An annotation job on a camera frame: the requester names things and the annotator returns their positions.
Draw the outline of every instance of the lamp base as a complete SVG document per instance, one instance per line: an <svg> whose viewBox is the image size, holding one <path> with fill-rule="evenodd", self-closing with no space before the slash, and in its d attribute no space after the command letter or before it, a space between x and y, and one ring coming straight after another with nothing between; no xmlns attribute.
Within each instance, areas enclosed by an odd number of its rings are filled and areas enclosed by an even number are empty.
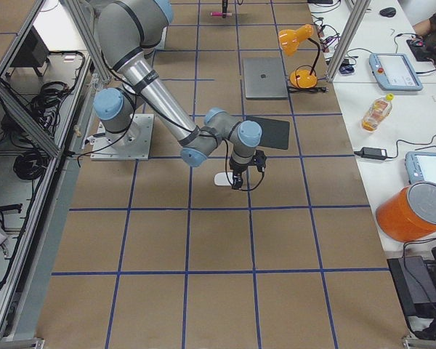
<svg viewBox="0 0 436 349"><path fill-rule="evenodd" d="M311 75L310 71L306 69L293 71L289 76L289 80L292 86L298 89L310 89L315 87L318 82L316 75Z"/></svg>

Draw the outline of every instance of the pink marker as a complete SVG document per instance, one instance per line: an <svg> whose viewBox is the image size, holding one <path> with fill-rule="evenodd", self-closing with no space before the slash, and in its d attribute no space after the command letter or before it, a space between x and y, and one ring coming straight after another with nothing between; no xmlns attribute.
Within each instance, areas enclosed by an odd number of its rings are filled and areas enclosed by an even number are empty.
<svg viewBox="0 0 436 349"><path fill-rule="evenodd" d="M221 17L223 15L223 12L215 12L215 11L213 11L213 12L210 12L210 15L212 17ZM230 17L232 15L233 14L231 12L226 12L226 17Z"/></svg>

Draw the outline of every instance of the white table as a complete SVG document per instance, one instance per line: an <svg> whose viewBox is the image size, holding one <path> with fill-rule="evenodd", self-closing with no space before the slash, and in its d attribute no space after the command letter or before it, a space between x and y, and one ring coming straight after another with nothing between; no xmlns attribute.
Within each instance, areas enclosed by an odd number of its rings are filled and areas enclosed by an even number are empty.
<svg viewBox="0 0 436 349"><path fill-rule="evenodd" d="M394 17L382 17L379 11L385 7L395 7ZM413 33L404 11L397 0L372 0L371 11L365 13L350 49L362 47L375 53L394 53L396 46L394 37L399 33ZM327 9L316 5L310 5L312 12L322 12ZM341 2L334 11L323 14L315 13L317 17L323 17L324 24L332 25L340 33L345 27L350 8ZM324 30L326 36L334 34L330 28ZM434 66L429 62L417 62L408 48L405 40L410 35L396 38L398 53L405 53L416 71L429 71ZM331 52L325 54L325 58L332 56ZM355 50L350 55L358 56L355 73L350 76L337 74L334 79L334 89L342 110L344 122L349 134L350 142L354 151L362 147L386 148L389 156L396 154L396 140L404 139L416 143L428 143L436 134L436 72L420 76L424 85L419 92L395 92L395 99L389 117L383 121L375 132L367 132L360 126L363 114L368 110L371 103L387 92L381 90L376 83L371 67L368 64L369 52ZM362 175L368 201L373 213L387 199L394 196L403 187L408 185L408 175L405 170L405 154L419 146L400 143L399 156L393 160L374 161L357 157L357 163ZM402 254L403 244L390 238L378 226L379 237L387 257L399 257ZM434 244L415 245L411 251L419 252L426 257Z"/></svg>
<svg viewBox="0 0 436 349"><path fill-rule="evenodd" d="M396 154L396 140L428 143L436 134L436 84L425 84L420 92L403 93L392 101L392 112L375 132L367 132L360 120L374 99L384 92L377 84L335 84L342 115L353 150L362 147L386 148L389 156ZM404 158L408 151L420 146L399 144L399 156L393 160L375 161L357 157L363 184L374 213L378 206L408 185ZM399 257L402 244L378 227L384 251L388 257ZM432 244L415 246L415 251L429 251Z"/></svg>
<svg viewBox="0 0 436 349"><path fill-rule="evenodd" d="M385 7L394 7L397 11L394 17L383 17L379 11ZM374 53L395 53L396 46L394 37L399 33L414 33L412 25L409 23L404 11L400 7L397 0L372 0L370 4L371 11L365 13L362 23L360 24L354 39L350 43L349 49L364 48ZM310 5L313 12L322 12L327 9ZM338 32L342 34L349 18L350 10L345 1L333 11L316 14L315 16L323 17L323 23L332 25ZM334 34L330 28L324 30L326 36ZM396 38L398 44L397 53L404 53L415 71L430 71L435 69L430 62L417 62L411 50L406 44L406 40L410 39L411 35L403 35ZM325 53L325 58L330 58L334 53L332 49L329 53ZM355 72L352 75L343 76L338 73L334 82L371 82L376 83L376 79L371 73L371 67L368 64L370 53L363 50L355 50L350 52L352 56L358 56ZM436 83L436 72L426 75L420 75L420 81L423 84Z"/></svg>

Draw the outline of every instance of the computer mouse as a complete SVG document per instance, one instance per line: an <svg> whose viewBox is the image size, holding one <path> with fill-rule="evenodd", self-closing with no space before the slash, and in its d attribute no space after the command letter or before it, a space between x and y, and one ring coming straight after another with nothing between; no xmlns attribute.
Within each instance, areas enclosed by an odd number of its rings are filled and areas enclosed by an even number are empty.
<svg viewBox="0 0 436 349"><path fill-rule="evenodd" d="M394 17L395 13L396 11L394 7L386 7L379 12L379 14L383 17Z"/></svg>

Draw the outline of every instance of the lamp shade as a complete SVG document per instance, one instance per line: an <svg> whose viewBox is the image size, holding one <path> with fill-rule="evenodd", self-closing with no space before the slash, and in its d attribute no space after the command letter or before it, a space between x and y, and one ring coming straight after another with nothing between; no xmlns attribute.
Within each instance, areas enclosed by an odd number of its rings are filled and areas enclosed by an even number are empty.
<svg viewBox="0 0 436 349"><path fill-rule="evenodd" d="M292 56L298 50L299 45L313 35L313 27L306 24L296 31L284 29L278 33L278 40L284 53Z"/></svg>

